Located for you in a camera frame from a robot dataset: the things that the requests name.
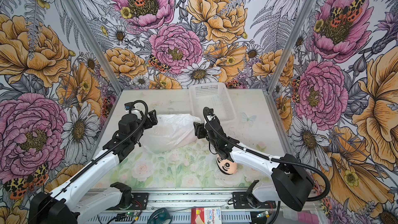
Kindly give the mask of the translucent white plastic bag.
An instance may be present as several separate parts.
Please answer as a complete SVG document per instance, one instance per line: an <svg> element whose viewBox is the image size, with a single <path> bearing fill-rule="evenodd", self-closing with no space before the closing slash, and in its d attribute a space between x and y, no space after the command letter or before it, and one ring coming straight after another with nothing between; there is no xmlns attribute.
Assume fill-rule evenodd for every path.
<svg viewBox="0 0 398 224"><path fill-rule="evenodd" d="M145 130L140 142L149 153L159 154L197 140L194 123L201 119L190 114L158 115L158 124Z"/></svg>

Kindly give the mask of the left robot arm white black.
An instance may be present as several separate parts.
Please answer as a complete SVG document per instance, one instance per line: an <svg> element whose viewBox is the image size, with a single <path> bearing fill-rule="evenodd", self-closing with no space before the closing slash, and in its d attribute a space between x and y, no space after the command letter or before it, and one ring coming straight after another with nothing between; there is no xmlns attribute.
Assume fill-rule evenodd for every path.
<svg viewBox="0 0 398 224"><path fill-rule="evenodd" d="M157 125L157 112L141 118L132 112L124 115L119 129L102 151L77 174L49 193L39 193L30 205L30 224L84 224L112 207L129 208L133 203L131 188L113 183L104 192L84 200L85 194L111 169L119 165L140 143L144 130Z"/></svg>

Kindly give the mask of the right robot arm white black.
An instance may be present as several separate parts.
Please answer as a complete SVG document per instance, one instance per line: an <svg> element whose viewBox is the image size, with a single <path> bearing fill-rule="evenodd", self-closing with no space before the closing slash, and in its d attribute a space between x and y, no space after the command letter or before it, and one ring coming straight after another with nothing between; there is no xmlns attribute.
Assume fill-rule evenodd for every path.
<svg viewBox="0 0 398 224"><path fill-rule="evenodd" d="M241 164L272 180L272 186L261 184L258 179L251 184L248 188L251 203L281 201L295 211L303 209L314 186L303 164L290 154L283 157L267 155L227 136L209 107L203 109L203 116L204 123L194 123L195 135L198 139L206 139L214 148L216 163L222 173L232 175Z"/></svg>

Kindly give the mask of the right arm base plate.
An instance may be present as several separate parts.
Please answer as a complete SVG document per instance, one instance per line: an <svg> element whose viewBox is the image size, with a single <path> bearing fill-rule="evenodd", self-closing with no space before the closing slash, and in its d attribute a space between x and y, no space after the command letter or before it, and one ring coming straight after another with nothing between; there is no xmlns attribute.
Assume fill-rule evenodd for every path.
<svg viewBox="0 0 398 224"><path fill-rule="evenodd" d="M246 192L233 192L232 205L234 209L276 209L275 201L260 202Z"/></svg>

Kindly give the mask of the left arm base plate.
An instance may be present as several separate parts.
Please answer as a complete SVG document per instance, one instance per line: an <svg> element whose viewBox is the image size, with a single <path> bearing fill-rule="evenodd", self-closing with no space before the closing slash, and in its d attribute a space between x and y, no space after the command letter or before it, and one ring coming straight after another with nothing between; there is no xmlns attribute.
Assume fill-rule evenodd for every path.
<svg viewBox="0 0 398 224"><path fill-rule="evenodd" d="M131 202L128 205L127 210L146 210L147 204L149 201L149 193L142 192L132 192L131 193Z"/></svg>

